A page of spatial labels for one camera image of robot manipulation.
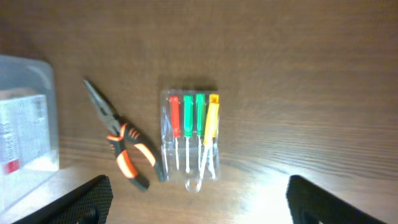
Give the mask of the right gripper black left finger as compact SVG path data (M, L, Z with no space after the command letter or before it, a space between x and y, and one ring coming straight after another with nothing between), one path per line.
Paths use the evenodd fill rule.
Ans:
M16 222L19 224L105 224L112 200L113 191L109 177L99 175Z

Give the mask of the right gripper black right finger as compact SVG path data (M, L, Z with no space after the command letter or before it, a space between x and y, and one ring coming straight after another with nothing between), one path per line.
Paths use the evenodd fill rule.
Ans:
M383 224L300 175L292 175L286 191L294 224Z

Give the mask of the orange black needle-nose pliers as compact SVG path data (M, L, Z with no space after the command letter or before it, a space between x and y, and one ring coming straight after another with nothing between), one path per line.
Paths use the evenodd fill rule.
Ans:
M126 147L128 141L148 160L157 175L158 181L164 182L165 174L161 153L155 148L151 139L128 119L118 115L111 102L92 82L83 80L83 84L100 120L108 129L109 135L106 139L109 141L110 148L123 176L140 191L145 192L149 189L149 180L140 174L139 169L134 167L130 158Z

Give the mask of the clear screwdriver set case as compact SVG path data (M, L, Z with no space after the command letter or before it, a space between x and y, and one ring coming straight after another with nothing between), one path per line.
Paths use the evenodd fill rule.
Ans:
M203 180L200 179L200 169L198 168L198 137L197 137L197 112L196 112L196 94L205 94L205 119L204 128L206 125L206 116L209 105L209 95L212 93L218 94L217 91L200 91L200 90L164 90L160 94L160 130L161 130L161 153L163 159L163 170L165 172L165 179L169 182L183 184L187 191L197 193L201 190L203 183L213 182L220 177L220 161L218 155L218 141L219 141L219 128L220 128L220 107L218 111L218 129L216 137L213 139L213 162L215 168L215 178L211 178L208 164L205 167ZM177 95L179 98L179 112L180 112L180 137L178 138L178 154L180 168L177 170L175 162L175 139L173 136L171 115L170 115L170 102L171 96ZM189 139L190 149L190 172L186 173L186 155L185 155L185 136L184 136L184 95L193 96L193 132L192 137ZM201 137L201 161L205 151L203 143L204 134Z

